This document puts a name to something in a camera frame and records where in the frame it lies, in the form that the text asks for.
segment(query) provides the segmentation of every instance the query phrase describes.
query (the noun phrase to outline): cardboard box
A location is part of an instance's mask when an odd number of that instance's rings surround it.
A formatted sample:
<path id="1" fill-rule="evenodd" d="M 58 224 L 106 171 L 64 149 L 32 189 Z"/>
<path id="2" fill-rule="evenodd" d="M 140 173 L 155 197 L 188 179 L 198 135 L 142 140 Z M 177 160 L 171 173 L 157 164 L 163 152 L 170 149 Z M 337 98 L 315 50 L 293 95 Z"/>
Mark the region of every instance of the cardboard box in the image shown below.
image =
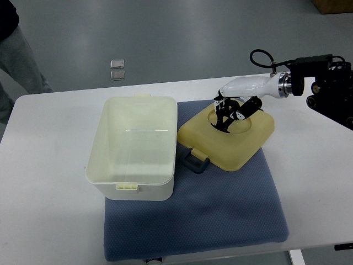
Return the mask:
<path id="1" fill-rule="evenodd" d="M 321 14 L 353 12 L 353 0 L 312 0 Z"/>

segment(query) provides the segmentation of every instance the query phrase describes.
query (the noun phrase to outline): gray floor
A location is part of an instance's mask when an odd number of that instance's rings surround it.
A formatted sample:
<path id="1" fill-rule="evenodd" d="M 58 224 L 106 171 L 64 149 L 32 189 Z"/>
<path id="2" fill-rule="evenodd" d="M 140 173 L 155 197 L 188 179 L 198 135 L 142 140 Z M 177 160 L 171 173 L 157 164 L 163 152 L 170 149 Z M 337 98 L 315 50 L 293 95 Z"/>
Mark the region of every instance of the gray floor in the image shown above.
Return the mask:
<path id="1" fill-rule="evenodd" d="M 353 62 L 353 13 L 321 15 L 310 0 L 12 2 L 40 69 L 58 92 L 268 72 L 250 63 L 253 49 L 267 50 L 278 62 L 323 54 Z M 112 59 L 125 59 L 125 80 L 109 80 Z M 26 94 L 3 72 L 0 80 L 14 99 Z M 333 246 L 303 255 L 308 265 L 353 261 L 352 251 Z M 276 253 L 193 264 L 289 259 Z"/>

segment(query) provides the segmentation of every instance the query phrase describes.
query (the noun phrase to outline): yellow lid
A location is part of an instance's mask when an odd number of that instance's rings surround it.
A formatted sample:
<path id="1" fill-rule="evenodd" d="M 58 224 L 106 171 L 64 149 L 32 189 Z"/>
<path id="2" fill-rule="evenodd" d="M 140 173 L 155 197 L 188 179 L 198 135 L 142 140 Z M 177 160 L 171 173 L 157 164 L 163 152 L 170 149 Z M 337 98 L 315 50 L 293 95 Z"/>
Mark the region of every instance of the yellow lid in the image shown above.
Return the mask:
<path id="1" fill-rule="evenodd" d="M 216 121 L 211 104 L 180 128 L 177 141 L 195 150 L 192 154 L 198 159 L 204 161 L 207 156 L 211 163 L 225 171 L 239 170 L 275 130 L 272 116 L 262 111 L 248 119 L 234 121 L 228 128 L 229 134 L 211 125 Z"/>

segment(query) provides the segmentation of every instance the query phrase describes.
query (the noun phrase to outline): small metal object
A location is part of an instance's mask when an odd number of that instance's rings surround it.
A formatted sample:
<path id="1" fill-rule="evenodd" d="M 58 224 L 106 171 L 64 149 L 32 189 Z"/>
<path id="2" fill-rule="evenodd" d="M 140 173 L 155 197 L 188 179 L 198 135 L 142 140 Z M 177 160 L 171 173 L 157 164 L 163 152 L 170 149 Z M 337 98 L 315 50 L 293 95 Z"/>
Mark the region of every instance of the small metal object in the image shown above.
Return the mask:
<path id="1" fill-rule="evenodd" d="M 292 94 L 291 75 L 285 72 L 280 74 L 278 91 L 281 98 L 286 98 L 289 94 Z"/>
<path id="2" fill-rule="evenodd" d="M 123 67 L 124 67 L 123 59 L 112 60 L 110 62 L 110 69 L 117 69 L 117 68 L 123 68 Z"/>
<path id="3" fill-rule="evenodd" d="M 125 78 L 125 71 L 124 70 L 116 70 L 110 72 L 110 80 L 117 81 L 117 80 L 124 80 Z"/>

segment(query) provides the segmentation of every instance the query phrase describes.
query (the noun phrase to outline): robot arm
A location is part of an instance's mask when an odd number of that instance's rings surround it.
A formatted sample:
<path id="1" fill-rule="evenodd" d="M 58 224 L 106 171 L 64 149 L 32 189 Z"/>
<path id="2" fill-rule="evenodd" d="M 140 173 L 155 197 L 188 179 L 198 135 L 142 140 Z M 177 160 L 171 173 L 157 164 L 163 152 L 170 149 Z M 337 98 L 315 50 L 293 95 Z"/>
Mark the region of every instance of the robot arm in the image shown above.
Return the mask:
<path id="1" fill-rule="evenodd" d="M 255 62 L 252 58 L 255 52 L 267 54 L 272 64 L 266 66 Z M 342 62 L 332 62 L 335 57 L 340 58 Z M 315 77 L 315 83 L 312 86 L 313 93 L 318 94 L 320 90 L 323 92 L 326 91 L 326 93 L 321 93 L 320 95 L 323 94 L 324 98 L 329 97 L 329 100 L 332 100 L 333 95 L 337 96 L 337 84 L 339 84 L 339 89 L 341 90 L 342 88 L 350 90 L 349 95 L 344 95 L 345 98 L 343 101 L 346 102 L 348 106 L 351 106 L 351 112 L 353 113 L 353 89 L 350 63 L 345 62 L 342 57 L 323 55 L 274 63 L 273 57 L 268 52 L 254 50 L 250 54 L 250 60 L 257 66 L 272 68 L 272 74 L 270 77 L 239 77 L 223 86 L 218 91 L 218 95 L 214 98 L 217 123 L 212 125 L 216 129 L 228 133 L 228 127 L 234 121 L 246 119 L 261 108 L 262 102 L 260 98 L 264 95 L 269 95 L 274 98 L 286 98 L 289 94 L 301 96 L 304 91 L 305 77 Z M 277 73 L 276 67 L 281 65 L 285 65 L 290 70 L 290 73 Z M 237 101 L 232 100 L 232 98 L 240 97 L 250 99 L 240 106 Z M 307 104 L 311 108 L 317 106 L 317 102 L 313 96 L 307 99 Z"/>

